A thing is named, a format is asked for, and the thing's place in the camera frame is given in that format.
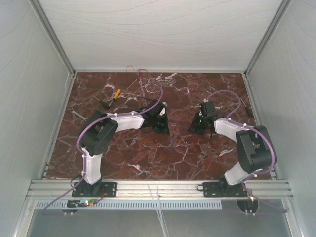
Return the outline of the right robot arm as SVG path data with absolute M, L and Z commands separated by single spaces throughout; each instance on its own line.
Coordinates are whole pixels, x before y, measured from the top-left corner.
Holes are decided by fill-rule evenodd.
M 237 144 L 238 162 L 224 173 L 224 181 L 218 184 L 220 194 L 230 196 L 236 185 L 274 168 L 277 155 L 266 127 L 253 127 L 220 116 L 211 101 L 199 106 L 200 112 L 194 115 L 188 131 L 204 135 L 209 129 L 211 133 L 223 135 Z

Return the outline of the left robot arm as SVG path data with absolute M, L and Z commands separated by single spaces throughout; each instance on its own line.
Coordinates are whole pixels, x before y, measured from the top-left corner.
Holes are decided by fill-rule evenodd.
M 122 114 L 110 114 L 97 110 L 86 121 L 77 140 L 82 152 L 85 181 L 84 191 L 91 197 L 100 194 L 101 159 L 115 133 L 151 127 L 157 134 L 169 134 L 167 103 L 155 99 L 147 107 Z

